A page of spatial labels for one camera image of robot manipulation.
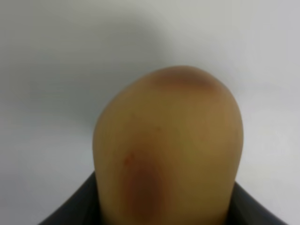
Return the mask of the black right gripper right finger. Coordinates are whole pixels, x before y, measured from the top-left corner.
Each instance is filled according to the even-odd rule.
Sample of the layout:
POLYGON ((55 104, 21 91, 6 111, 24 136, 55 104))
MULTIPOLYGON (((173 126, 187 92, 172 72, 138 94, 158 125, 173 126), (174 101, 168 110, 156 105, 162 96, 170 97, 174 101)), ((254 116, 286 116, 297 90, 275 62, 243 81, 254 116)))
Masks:
POLYGON ((286 225, 235 183, 225 225, 286 225))

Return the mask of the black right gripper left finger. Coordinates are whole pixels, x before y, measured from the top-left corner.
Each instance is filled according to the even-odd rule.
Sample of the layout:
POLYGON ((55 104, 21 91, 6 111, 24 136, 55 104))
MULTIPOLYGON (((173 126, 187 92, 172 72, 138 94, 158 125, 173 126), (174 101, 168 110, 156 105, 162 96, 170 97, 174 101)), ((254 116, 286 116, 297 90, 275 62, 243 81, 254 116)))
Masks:
POLYGON ((41 225, 101 225, 103 216, 99 205, 95 173, 77 189, 41 225))

